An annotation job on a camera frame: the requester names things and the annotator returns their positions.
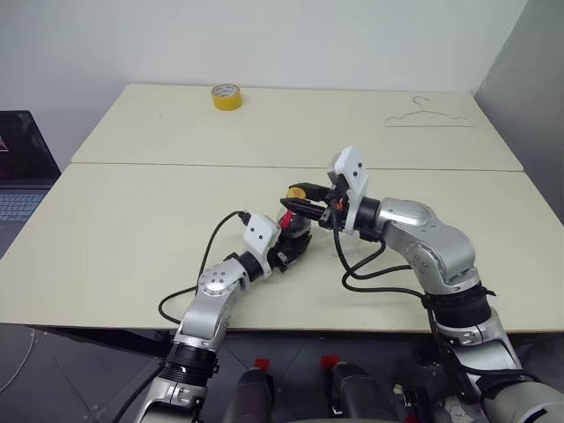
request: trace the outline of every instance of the laptop screen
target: laptop screen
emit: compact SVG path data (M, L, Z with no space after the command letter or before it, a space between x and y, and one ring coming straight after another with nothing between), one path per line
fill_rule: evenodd
M0 186L51 186L60 174L31 113L0 112Z

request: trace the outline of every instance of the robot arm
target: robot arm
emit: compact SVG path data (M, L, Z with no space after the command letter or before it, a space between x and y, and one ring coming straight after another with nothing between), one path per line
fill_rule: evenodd
M253 214L243 235L247 249L206 269L197 282L197 294L176 330L173 347L160 374L152 380L138 413L141 421L198 422L207 394L206 384L218 371L217 352L229 325L235 302L251 282L268 278L273 267L284 271L307 247L311 236L299 234L266 216Z
M487 303L486 296L494 293L481 284L468 237L442 223L422 203L364 197L367 171L352 147L331 162L328 174L331 188L296 184L306 199L281 203L322 227L358 232L367 241L385 241L404 257L425 291L432 332L460 397L466 402L482 399L493 422L531 422L531 416L543 423L559 419L555 410L562 407L562 395L532 382L521 369L497 313ZM514 394L518 400L511 399Z

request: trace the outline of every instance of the laptop keyboard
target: laptop keyboard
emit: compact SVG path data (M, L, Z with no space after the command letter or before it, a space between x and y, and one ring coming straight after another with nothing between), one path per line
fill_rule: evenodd
M25 222L43 197L42 194L0 194L0 222Z

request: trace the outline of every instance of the laptop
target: laptop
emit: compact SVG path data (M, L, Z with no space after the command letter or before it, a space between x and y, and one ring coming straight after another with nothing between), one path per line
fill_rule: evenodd
M32 114L0 111L0 257L60 175Z

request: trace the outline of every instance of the white wall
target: white wall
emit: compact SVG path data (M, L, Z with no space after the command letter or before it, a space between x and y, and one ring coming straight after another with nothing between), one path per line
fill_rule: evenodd
M128 82L474 92L526 0L2 0L0 109L60 166Z

